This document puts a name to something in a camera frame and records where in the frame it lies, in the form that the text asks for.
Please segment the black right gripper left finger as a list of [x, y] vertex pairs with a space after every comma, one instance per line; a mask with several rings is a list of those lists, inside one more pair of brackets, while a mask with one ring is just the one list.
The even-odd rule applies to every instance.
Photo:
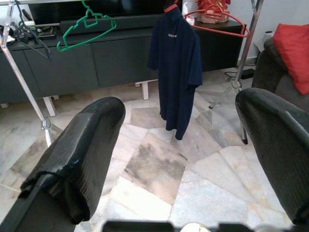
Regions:
[[0, 224], [0, 232], [74, 232], [101, 198], [126, 109], [116, 97], [79, 112], [47, 148]]

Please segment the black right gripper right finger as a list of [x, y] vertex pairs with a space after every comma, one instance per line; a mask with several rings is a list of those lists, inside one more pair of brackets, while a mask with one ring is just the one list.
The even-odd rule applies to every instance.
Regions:
[[235, 105], [282, 208], [309, 225], [309, 113], [260, 88], [239, 92]]

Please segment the green plastic hanger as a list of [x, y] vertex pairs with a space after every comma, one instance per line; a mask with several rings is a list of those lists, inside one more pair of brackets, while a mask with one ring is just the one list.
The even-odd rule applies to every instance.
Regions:
[[[57, 45], [56, 45], [58, 52], [64, 53], [64, 52], [72, 50], [76, 47], [94, 42], [95, 40], [97, 40], [101, 37], [104, 37], [105, 35], [107, 35], [108, 33], [112, 32], [113, 30], [115, 30], [117, 28], [117, 23], [113, 18], [109, 17], [108, 15], [103, 15], [103, 14], [100, 14], [100, 13], [94, 13], [92, 11], [92, 9], [90, 8], [90, 6], [86, 4], [85, 0], [81, 0], [81, 2], [82, 2], [82, 5], [86, 8], [85, 16], [78, 19], [75, 22], [75, 24], [73, 26], [70, 26], [68, 28], [68, 30], [63, 34], [63, 36], [62, 36], [63, 47], [61, 47], [61, 42], [58, 42]], [[99, 34], [98, 36], [92, 38], [92, 39], [82, 41], [82, 42], [74, 44], [74, 45], [68, 44], [67, 37], [69, 36], [69, 34], [72, 31], [76, 30], [81, 23], [83, 23], [85, 29], [91, 29], [91, 28], [97, 26], [99, 24], [100, 20], [109, 21], [110, 28], [108, 30], [106, 30], [105, 32]]]

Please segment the black hanger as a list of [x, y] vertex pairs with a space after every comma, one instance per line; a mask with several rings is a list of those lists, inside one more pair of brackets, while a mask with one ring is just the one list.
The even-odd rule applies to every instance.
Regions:
[[[49, 61], [52, 61], [52, 57], [51, 57], [51, 52], [49, 50], [49, 48], [45, 45], [45, 43], [39, 38], [39, 36], [37, 35], [37, 33], [35, 33], [29, 26], [27, 26], [25, 24], [25, 21], [23, 20], [22, 17], [22, 10], [20, 8], [20, 2], [18, 0], [14, 0], [15, 5], [18, 8], [19, 11], [19, 18], [20, 18], [20, 22], [18, 24], [18, 28], [16, 30], [17, 33], [17, 40], [20, 44], [30, 48], [31, 50], [33, 50], [34, 52], [38, 53], [39, 55], [43, 56], [44, 58], [46, 58]], [[43, 46], [44, 50], [45, 50], [45, 55], [38, 51], [37, 49], [31, 47], [28, 45], [28, 43], [23, 42], [22, 40], [20, 40], [20, 35], [27, 35], [28, 38], [33, 39], [35, 41], [35, 43], [40, 44]]]

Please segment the dark grey sofa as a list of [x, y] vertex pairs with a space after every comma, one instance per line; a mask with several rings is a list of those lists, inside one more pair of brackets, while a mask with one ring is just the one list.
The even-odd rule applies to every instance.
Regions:
[[309, 94], [302, 95], [294, 86], [272, 38], [258, 56], [252, 87], [270, 91], [309, 113]]

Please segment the black TV console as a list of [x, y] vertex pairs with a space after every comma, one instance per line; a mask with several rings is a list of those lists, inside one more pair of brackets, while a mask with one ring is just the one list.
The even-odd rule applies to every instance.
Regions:
[[[236, 67], [243, 38], [196, 30], [203, 71]], [[114, 30], [93, 43], [58, 52], [61, 36], [43, 41], [52, 61], [17, 42], [8, 44], [36, 98], [66, 95], [155, 78], [147, 67], [152, 27]], [[0, 48], [0, 104], [28, 101]]]

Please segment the red cushion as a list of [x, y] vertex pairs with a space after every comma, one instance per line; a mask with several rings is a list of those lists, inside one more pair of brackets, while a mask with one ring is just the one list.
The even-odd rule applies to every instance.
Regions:
[[309, 94], [309, 24], [278, 24], [273, 41], [297, 90]]

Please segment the silver clothes rack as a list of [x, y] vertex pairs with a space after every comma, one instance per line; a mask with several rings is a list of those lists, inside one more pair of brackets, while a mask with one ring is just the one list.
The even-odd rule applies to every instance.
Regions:
[[[253, 39], [254, 31], [255, 31], [255, 28], [256, 28], [256, 25], [257, 25], [257, 21], [258, 21], [261, 9], [262, 9], [263, 2], [264, 2], [264, 0], [256, 0], [256, 2], [255, 2], [255, 0], [251, 0], [253, 16], [252, 16], [251, 24], [250, 24], [250, 27], [249, 27], [250, 35], [246, 38], [246, 43], [245, 43], [245, 46], [244, 46], [244, 49], [243, 49], [243, 53], [242, 53], [242, 56], [241, 56], [239, 67], [237, 69], [236, 77], [235, 77], [234, 80], [231, 81], [231, 86], [228, 89], [228, 90], [230, 90], [231, 88], [233, 88], [236, 93], [239, 93], [242, 90], [242, 85], [241, 85], [239, 79], [241, 78], [242, 73], [243, 73], [243, 68], [245, 66], [247, 55], [248, 55], [248, 52], [250, 50], [251, 42], [252, 42], [252, 39]], [[11, 25], [11, 22], [12, 22], [14, 6], [15, 6], [14, 0], [8, 0], [8, 8], [7, 8], [7, 13], [6, 13], [5, 25], [4, 25], [2, 36], [0, 36], [0, 38], [1, 38], [0, 48], [2, 49], [2, 52], [5, 55], [7, 61], [9, 62], [13, 72], [15, 73], [15, 75], [18, 79], [18, 82], [20, 83], [22, 89], [24, 90], [24, 92], [25, 92], [28, 100], [30, 101], [33, 109], [35, 110], [37, 116], [41, 120], [41, 128], [42, 128], [42, 131], [44, 132], [47, 146], [49, 147], [52, 144], [50, 130], [55, 131], [55, 132], [62, 132], [62, 129], [60, 129], [56, 125], [50, 123], [50, 119], [46, 118], [44, 116], [43, 112], [41, 111], [36, 99], [34, 98], [32, 92], [30, 91], [26, 81], [24, 80], [24, 78], [22, 76], [22, 73], [21, 73], [18, 65], [16, 64], [11, 52], [9, 51], [8, 46], [7, 46], [7, 39], [9, 37], [9, 30], [10, 30], [10, 25]], [[148, 89], [147, 83], [141, 82], [141, 84], [142, 84], [143, 96], [146, 97], [146, 92], [147, 92], [146, 90]], [[247, 132], [246, 132], [243, 125], [241, 125], [241, 132], [242, 132], [242, 141], [246, 145], [246, 144], [248, 144], [248, 138], [247, 138]]]

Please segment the navy t-shirt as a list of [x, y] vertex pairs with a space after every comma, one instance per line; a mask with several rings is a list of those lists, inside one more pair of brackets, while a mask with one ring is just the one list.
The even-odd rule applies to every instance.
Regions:
[[157, 71], [160, 115], [166, 130], [175, 130], [182, 140], [189, 125], [195, 90], [202, 85], [200, 39], [179, 7], [167, 12], [155, 24], [148, 55], [148, 67]]

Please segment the small black set-top device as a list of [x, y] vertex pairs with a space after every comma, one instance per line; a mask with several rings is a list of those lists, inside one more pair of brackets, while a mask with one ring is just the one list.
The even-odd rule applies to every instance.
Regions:
[[40, 39], [54, 39], [57, 36], [58, 26], [36, 26], [36, 32]]

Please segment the black soundbar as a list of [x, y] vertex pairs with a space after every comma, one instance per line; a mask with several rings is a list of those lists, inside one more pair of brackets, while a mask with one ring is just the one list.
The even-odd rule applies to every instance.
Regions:
[[[115, 30], [144, 29], [153, 27], [161, 16], [162, 14], [121, 16], [114, 17], [113, 20], [116, 22]], [[82, 21], [69, 35], [104, 32], [110, 27], [111, 20], [109, 19], [99, 19], [98, 24], [89, 29], [84, 26], [84, 22]]]

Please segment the black television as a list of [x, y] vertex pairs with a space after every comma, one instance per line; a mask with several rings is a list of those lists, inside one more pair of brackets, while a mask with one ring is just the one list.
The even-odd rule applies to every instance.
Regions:
[[[163, 13], [163, 9], [176, 0], [84, 0], [94, 13], [110, 17], [153, 15]], [[183, 0], [177, 0], [182, 8]], [[77, 20], [85, 16], [86, 8], [81, 0], [57, 1], [29, 4], [29, 9], [36, 24], [53, 24], [65, 20]]]

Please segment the red gold figurine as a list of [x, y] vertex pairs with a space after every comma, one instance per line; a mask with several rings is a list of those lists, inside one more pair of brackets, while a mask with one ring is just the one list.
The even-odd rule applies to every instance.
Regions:
[[198, 10], [205, 10], [197, 13], [197, 21], [205, 24], [217, 24], [228, 21], [228, 5], [231, 0], [196, 0]]

